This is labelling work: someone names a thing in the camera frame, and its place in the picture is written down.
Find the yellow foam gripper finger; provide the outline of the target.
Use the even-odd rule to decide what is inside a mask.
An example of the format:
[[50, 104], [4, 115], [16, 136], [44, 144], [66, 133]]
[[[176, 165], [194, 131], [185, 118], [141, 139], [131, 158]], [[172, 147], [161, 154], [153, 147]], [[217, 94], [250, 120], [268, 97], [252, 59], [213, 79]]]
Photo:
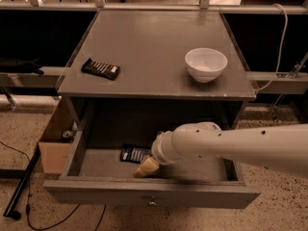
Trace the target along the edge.
[[159, 163], [153, 157], [146, 157], [134, 172], [136, 178], [153, 175], [160, 168]]

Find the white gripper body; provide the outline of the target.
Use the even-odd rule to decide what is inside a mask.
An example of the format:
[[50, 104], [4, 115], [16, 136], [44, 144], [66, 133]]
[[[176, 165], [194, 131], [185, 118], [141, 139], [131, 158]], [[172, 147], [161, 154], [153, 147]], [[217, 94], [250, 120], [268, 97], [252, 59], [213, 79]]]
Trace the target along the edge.
[[159, 165], [171, 165], [174, 161], [166, 154], [165, 150], [171, 148], [171, 132], [159, 132], [151, 145], [151, 153]]

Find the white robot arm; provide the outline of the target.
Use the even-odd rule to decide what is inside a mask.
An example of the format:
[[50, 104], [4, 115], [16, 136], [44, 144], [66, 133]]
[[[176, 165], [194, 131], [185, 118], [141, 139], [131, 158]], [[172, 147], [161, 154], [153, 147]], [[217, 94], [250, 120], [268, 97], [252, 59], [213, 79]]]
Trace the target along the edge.
[[157, 135], [134, 176], [143, 178], [161, 166], [210, 155], [307, 178], [308, 125], [222, 130], [214, 122], [183, 124]]

